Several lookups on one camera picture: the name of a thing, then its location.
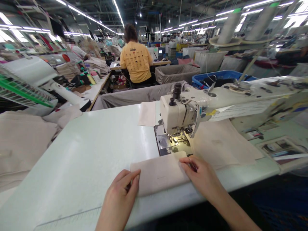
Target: industrial sewing machine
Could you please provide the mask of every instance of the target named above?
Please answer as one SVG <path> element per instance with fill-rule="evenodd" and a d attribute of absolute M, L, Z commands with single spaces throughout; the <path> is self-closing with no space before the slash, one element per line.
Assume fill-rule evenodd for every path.
<path fill-rule="evenodd" d="M 175 147 L 189 154 L 187 136 L 193 138 L 199 124 L 205 121 L 230 119 L 244 135 L 269 122 L 289 120 L 308 108 L 305 78 L 284 76 L 227 83 L 217 88 L 214 85 L 206 90 L 190 87 L 181 92 L 181 85 L 176 84 L 172 95 L 160 98 L 162 119 L 155 127 L 160 155 Z"/>

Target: paper label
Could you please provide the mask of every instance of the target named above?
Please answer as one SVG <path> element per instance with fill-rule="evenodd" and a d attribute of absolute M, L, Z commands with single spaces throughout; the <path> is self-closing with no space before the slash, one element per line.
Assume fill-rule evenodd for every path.
<path fill-rule="evenodd" d="M 236 104 L 228 107 L 216 109 L 209 121 L 220 121 L 239 116 L 249 116 L 264 112 L 270 105 L 278 99 L 264 100 L 252 103 Z"/>

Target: gray fabric bin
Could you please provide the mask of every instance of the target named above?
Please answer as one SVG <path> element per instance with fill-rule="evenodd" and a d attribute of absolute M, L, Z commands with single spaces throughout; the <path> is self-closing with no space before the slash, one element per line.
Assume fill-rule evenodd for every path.
<path fill-rule="evenodd" d="M 200 74 L 200 68 L 190 65 L 173 65 L 155 68 L 156 81 L 159 84 L 186 81 L 192 84 L 192 77 Z"/>
<path fill-rule="evenodd" d="M 180 81 L 182 85 L 182 91 L 191 87 L 186 81 Z M 139 104 L 141 102 L 153 102 L 160 100 L 161 96 L 167 95 L 174 89 L 176 83 L 169 83 L 164 85 L 157 85 L 152 87 L 127 90 L 116 93 L 109 93 L 99 95 L 92 108 L 92 111 L 107 109 L 112 107 L 128 106 L 133 104 Z"/>

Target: woman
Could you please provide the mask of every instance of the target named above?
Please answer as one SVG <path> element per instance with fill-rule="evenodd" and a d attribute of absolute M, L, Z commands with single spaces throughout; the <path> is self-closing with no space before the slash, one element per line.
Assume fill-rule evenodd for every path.
<path fill-rule="evenodd" d="M 121 67 L 128 69 L 134 84 L 152 84 L 150 66 L 153 65 L 153 59 L 149 50 L 138 43 L 137 32 L 132 24 L 125 25 L 124 39 L 127 44 L 121 52 Z"/>

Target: work table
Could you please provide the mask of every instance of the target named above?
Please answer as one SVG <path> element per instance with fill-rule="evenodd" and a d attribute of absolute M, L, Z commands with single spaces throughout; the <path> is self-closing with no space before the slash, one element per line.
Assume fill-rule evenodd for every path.
<path fill-rule="evenodd" d="M 160 119 L 159 106 L 157 101 L 156 121 Z M 81 216 L 68 224 L 59 222 L 56 227 L 94 230 L 104 195 L 115 176 L 133 162 L 159 156 L 153 127 L 137 125 L 140 108 L 141 104 L 136 104 L 91 111 L 69 122 L 1 208 L 1 230 L 33 231 L 40 224 L 96 208 L 91 217 Z M 265 140 L 286 132 L 296 138 L 308 137 L 308 130 L 289 121 L 265 132 Z M 217 174 L 230 192 L 277 175 L 279 168 L 264 157 L 256 165 L 225 168 Z M 203 201 L 192 183 L 137 198 L 127 227 Z"/>

